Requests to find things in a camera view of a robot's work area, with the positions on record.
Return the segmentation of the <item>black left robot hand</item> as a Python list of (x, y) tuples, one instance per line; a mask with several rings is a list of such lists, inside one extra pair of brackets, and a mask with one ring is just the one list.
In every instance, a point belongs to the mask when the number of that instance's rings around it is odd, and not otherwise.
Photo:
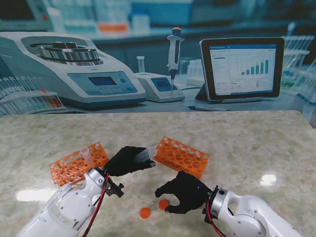
[(138, 170), (155, 167), (156, 163), (148, 156), (146, 158), (135, 158), (145, 151), (143, 147), (125, 146), (121, 148), (104, 166), (110, 176), (123, 176)]

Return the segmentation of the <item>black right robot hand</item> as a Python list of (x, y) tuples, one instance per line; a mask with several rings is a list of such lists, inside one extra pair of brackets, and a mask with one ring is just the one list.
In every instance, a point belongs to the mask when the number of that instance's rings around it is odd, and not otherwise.
[(179, 200), (178, 205), (169, 205), (166, 212), (186, 214), (191, 210), (200, 208), (209, 198), (212, 190), (195, 176), (179, 171), (174, 179), (168, 181), (155, 191), (158, 198), (164, 194), (172, 194)]

